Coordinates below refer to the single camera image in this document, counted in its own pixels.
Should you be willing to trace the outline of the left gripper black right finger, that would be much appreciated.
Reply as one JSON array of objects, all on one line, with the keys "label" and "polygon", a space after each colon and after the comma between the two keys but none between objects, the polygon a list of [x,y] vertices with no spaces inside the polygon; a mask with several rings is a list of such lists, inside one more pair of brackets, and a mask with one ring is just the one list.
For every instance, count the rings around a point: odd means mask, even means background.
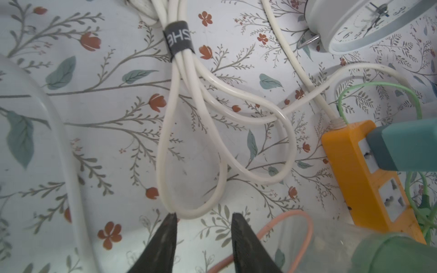
[{"label": "left gripper black right finger", "polygon": [[232,248],[236,273],[281,273],[240,213],[232,215]]}]

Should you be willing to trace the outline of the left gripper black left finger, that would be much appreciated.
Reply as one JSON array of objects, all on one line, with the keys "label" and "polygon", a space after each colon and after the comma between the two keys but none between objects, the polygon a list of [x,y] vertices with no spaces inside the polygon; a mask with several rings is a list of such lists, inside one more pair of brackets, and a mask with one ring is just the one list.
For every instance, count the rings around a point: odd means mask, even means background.
[{"label": "left gripper black left finger", "polygon": [[128,273],[171,273],[177,246],[178,219],[169,213]]}]

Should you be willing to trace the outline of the light green meat grinder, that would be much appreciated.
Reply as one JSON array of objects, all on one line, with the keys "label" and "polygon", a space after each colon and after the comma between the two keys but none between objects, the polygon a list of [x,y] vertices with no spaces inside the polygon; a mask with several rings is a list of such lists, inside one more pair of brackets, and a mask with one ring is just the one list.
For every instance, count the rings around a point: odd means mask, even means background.
[{"label": "light green meat grinder", "polygon": [[302,216],[279,226],[274,260],[283,272],[297,262],[297,273],[434,273],[437,250],[405,233],[380,233],[314,217],[308,247],[308,222]]}]

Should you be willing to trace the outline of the orange power strip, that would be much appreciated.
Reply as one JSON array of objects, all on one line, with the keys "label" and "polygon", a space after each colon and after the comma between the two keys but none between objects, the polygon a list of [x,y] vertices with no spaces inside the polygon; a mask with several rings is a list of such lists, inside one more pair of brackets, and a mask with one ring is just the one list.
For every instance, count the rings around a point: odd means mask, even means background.
[{"label": "orange power strip", "polygon": [[322,136],[322,145],[355,225],[378,232],[425,238],[394,171],[381,169],[366,136],[372,121],[349,124]]}]

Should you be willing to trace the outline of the teal plug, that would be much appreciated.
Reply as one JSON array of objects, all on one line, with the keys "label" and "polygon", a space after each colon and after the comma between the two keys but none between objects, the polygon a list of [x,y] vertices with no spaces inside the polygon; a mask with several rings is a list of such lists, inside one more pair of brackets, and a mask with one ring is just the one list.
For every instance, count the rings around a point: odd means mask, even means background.
[{"label": "teal plug", "polygon": [[420,119],[380,126],[366,136],[379,168],[386,171],[437,170],[437,120]]}]

